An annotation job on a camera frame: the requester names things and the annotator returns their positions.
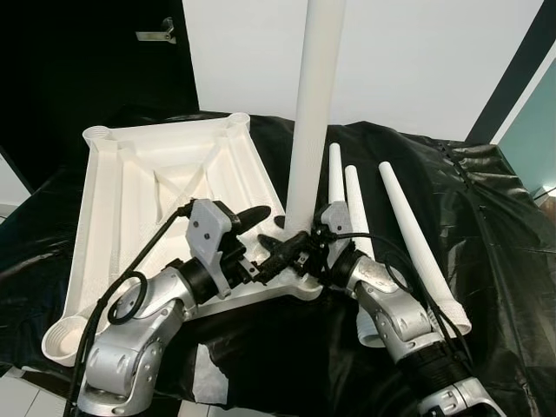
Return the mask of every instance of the white cylindrical leg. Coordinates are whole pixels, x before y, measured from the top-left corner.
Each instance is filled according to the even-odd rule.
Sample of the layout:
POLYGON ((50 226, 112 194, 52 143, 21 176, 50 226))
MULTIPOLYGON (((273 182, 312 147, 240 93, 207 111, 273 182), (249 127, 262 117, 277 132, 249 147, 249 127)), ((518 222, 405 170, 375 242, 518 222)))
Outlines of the white cylindrical leg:
POLYGON ((288 235, 309 231, 313 220, 345 6, 346 0, 308 0, 289 169, 288 235))
MULTIPOLYGON (((428 293, 462 334, 469 333, 471 322, 461 304, 453 298, 392 166, 389 162, 382 162, 379 165, 379 170, 407 250, 428 293)), ((430 312, 429 317, 435 322, 434 316, 430 312)))
POLYGON ((328 149, 328 202, 344 202, 344 175, 341 171, 340 145, 332 143, 328 149))
MULTIPOLYGON (((367 214, 361 195, 359 176, 357 175, 357 168, 353 165, 346 167, 346 190, 352 229, 354 232, 368 233, 367 214)), ((370 239, 356 237, 354 242, 361 252, 365 252, 369 258, 374 260, 373 242, 370 239)))

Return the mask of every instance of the metal bracket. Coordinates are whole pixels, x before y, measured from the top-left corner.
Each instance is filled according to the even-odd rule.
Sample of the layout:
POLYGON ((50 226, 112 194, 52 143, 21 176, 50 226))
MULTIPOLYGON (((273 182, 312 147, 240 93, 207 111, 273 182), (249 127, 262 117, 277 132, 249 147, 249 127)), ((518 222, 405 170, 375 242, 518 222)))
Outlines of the metal bracket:
POLYGON ((261 272, 255 265, 249 262, 246 258, 241 258, 239 264, 245 272, 251 277, 251 281, 256 281, 257 275, 261 272))
POLYGON ((136 32, 137 40, 141 42, 168 42, 175 44, 174 22, 171 17, 162 20, 160 32, 136 32))
MULTIPOLYGON (((394 274, 405 284, 401 274, 394 274)), ((360 257, 349 277, 347 289, 371 315, 394 362, 412 352, 441 341, 433 331, 425 309, 398 287, 381 263, 360 257)))
POLYGON ((501 417, 506 416, 477 378, 467 378, 429 395, 418 409, 420 415, 435 407, 440 407, 444 415, 455 415, 479 404, 488 405, 501 417))
MULTIPOLYGON (((328 226, 332 233, 341 235, 351 233, 351 220, 346 202, 333 202, 321 215, 321 223, 328 226)), ((328 245, 327 263, 331 268, 340 257, 340 254, 348 246, 349 239, 340 239, 328 245)))
POLYGON ((195 200, 185 237, 191 256, 197 258, 207 269, 221 298, 230 295, 232 290, 222 272, 222 252, 218 248, 224 234, 231 229, 232 222, 216 204, 209 199, 195 200))
POLYGON ((87 358, 79 409, 126 416, 149 407, 163 349, 182 326, 182 304, 173 300, 156 314, 109 326, 87 358))

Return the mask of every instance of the black cable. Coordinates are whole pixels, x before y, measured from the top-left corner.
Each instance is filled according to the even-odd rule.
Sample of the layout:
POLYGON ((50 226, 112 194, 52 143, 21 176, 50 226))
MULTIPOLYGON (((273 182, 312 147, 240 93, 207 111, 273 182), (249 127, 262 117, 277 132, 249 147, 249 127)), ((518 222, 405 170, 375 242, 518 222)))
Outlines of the black cable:
POLYGON ((79 387, 81 381, 83 380, 83 375, 85 372, 85 362, 89 357, 90 350, 93 347, 93 343, 95 342, 95 335, 96 330, 98 328, 98 323, 101 319, 101 315, 108 306, 108 302, 110 297, 114 295, 114 293, 122 286, 124 282, 126 282, 129 278, 138 278, 139 282, 141 283, 141 288, 139 290, 139 295, 137 296, 137 300, 133 306, 133 308, 127 313, 124 317, 120 319, 116 319, 114 315, 112 317, 109 314, 109 321, 112 324, 123 324, 124 322, 128 321, 133 317, 133 315, 139 310, 144 301, 146 292, 147 292, 147 279, 145 275, 142 273, 135 271, 134 269, 139 266, 142 262, 144 257, 150 252, 150 250, 156 245, 156 243, 160 240, 162 235, 169 229, 172 223, 178 217, 189 216, 191 214, 191 208, 193 206, 193 202, 186 204, 183 207, 178 208, 175 213, 168 218, 168 220, 158 229, 155 235, 149 240, 149 242, 145 245, 145 247, 139 252, 136 258, 129 264, 129 266, 123 271, 120 277, 112 282, 106 292, 103 294, 101 298, 98 299, 96 302, 96 306, 93 309, 89 319, 87 320, 87 324, 85 325, 85 329, 83 330, 83 335, 81 340, 79 341, 79 348, 77 349, 76 354, 76 363, 74 365, 73 374, 71 376, 71 383, 69 384, 69 393, 68 399, 66 400, 65 409, 63 410, 63 417, 70 417, 72 412, 75 410, 74 417, 79 415, 79 409, 76 406, 77 397, 79 395, 79 387))
MULTIPOLYGON (((420 278, 420 275, 417 272, 417 270, 415 269, 414 264, 409 260, 408 256, 405 254, 405 252, 398 245, 396 245, 392 241, 390 241, 387 238, 382 237, 382 236, 372 235, 370 233, 344 233, 344 234, 341 234, 341 235, 333 234, 334 239, 352 239, 352 238, 355 238, 355 237, 364 237, 364 238, 368 238, 368 239, 375 239, 377 241, 386 243, 390 248, 394 249, 394 251, 399 256, 399 259, 406 265, 407 268, 409 268, 412 275, 415 277, 416 281, 418 282, 418 284, 420 286, 420 290, 421 290, 423 296, 425 297, 425 302, 430 307, 431 311, 433 312, 434 318, 436 319, 436 321, 438 323, 440 331, 442 332, 442 335, 444 336, 444 339, 446 340, 448 347, 450 348, 450 350, 452 351, 452 353, 455 356, 458 356, 458 349, 456 348, 455 344, 453 343, 453 340, 450 337, 450 334, 448 333, 448 331, 446 329, 444 321, 453 330, 454 334, 456 335, 456 338, 457 338, 458 342, 461 344, 461 346, 464 350, 466 359, 468 360, 468 362, 463 361, 464 366, 466 366, 466 368, 467 368, 467 370, 469 371, 470 374, 473 374, 472 369, 471 369, 471 367, 473 366, 473 357, 471 356, 471 352, 469 351, 469 346, 467 345, 465 339, 463 338, 463 335, 461 334, 461 331, 446 316, 446 314, 440 309, 440 307, 438 306, 436 301, 434 301, 433 297, 429 294, 429 292, 427 290, 427 287, 425 286, 424 282, 420 278)), ((393 281, 402 290, 407 291, 408 293, 412 294, 411 288, 406 288, 403 285, 400 285, 399 280, 397 279, 397 277, 395 277, 394 271, 392 271, 388 262, 385 262, 385 268, 387 269, 387 272, 390 275, 390 277, 393 279, 393 281)))
POLYGON ((116 310, 117 310, 117 303, 115 302, 110 306, 108 310, 108 321, 110 324, 120 325, 125 323, 126 321, 131 320, 131 318, 136 315, 139 308, 141 308, 142 302, 145 301, 145 295, 147 295, 147 277, 143 275, 139 271, 132 271, 129 273, 128 278, 139 278, 139 294, 137 295, 137 299, 133 302, 131 306, 131 310, 123 317, 116 317, 116 310))

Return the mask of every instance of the white wall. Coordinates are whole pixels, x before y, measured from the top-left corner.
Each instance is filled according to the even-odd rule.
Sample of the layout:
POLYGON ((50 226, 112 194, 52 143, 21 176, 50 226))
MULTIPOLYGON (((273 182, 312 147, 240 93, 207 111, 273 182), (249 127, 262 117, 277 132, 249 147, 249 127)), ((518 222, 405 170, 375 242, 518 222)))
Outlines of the white wall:
POLYGON ((29 195, 29 191, 0 155, 0 215, 8 215, 6 210, 11 211, 19 206, 29 195))
MULTIPOLYGON (((347 0, 331 123, 464 140, 542 0, 347 0)), ((183 0, 201 109, 295 118, 307 1, 183 0)))

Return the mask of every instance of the door handle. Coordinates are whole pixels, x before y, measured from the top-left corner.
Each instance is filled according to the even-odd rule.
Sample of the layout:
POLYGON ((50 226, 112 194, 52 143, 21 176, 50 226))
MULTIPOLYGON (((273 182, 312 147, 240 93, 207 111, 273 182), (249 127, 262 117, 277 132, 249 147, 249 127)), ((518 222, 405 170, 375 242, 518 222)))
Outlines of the door handle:
POLYGON ((160 32, 136 32, 137 40, 141 42, 168 42, 175 44, 174 22, 171 17, 162 20, 160 32))

